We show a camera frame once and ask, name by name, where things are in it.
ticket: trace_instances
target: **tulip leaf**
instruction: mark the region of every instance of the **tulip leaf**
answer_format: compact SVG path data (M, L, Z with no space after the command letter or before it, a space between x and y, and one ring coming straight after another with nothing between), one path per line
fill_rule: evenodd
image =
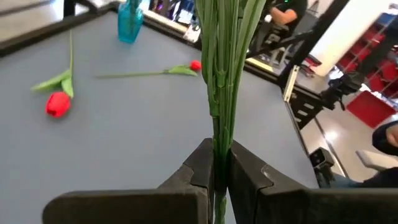
M184 65L179 65L171 69L168 69L165 71L165 73L198 76L196 72L194 72L193 70L189 69Z
M53 88L57 85L59 85L62 80L65 80L67 78L71 78L72 73L71 70L68 69L64 71L63 73L57 75L56 77L53 77L45 82L39 83L31 88L32 91L40 91L40 90L47 90L49 88Z
M70 97L73 98L72 77L66 78L61 81L62 90Z

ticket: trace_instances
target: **red tulip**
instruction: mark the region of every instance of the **red tulip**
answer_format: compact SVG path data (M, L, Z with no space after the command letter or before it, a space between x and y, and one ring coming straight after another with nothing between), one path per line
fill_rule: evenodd
M191 61L190 68L191 68L191 70L196 71L196 72L200 71L200 69L201 69L200 61L198 61L198 60Z
M50 95L50 98L47 100L47 104L45 105L45 112L54 118L60 118L69 110L69 108L69 96L62 91L58 91Z

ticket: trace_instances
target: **bundle of stems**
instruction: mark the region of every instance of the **bundle of stems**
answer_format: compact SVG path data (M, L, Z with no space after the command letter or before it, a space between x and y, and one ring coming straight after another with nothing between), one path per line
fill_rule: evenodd
M266 0L195 0L201 27L202 74L213 118L215 223L224 223L227 155L246 52Z

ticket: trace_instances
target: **gray table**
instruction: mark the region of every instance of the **gray table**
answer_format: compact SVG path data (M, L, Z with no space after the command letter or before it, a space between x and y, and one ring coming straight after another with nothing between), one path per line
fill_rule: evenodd
M161 71L200 52L143 27L134 45L109 13L73 29L75 98L49 118L33 84L68 68L69 33L0 59L0 223L39 224L52 198L73 190L156 188L212 135L202 77L97 80ZM244 72L235 140L307 187L318 187L279 88ZM234 223L232 207L227 223Z

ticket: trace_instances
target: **blue vase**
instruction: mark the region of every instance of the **blue vase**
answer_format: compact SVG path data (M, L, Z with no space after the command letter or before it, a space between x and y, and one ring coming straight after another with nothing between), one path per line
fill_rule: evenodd
M118 12L118 37L121 42L132 44L136 41L139 29L144 21L141 1L127 1L120 4Z

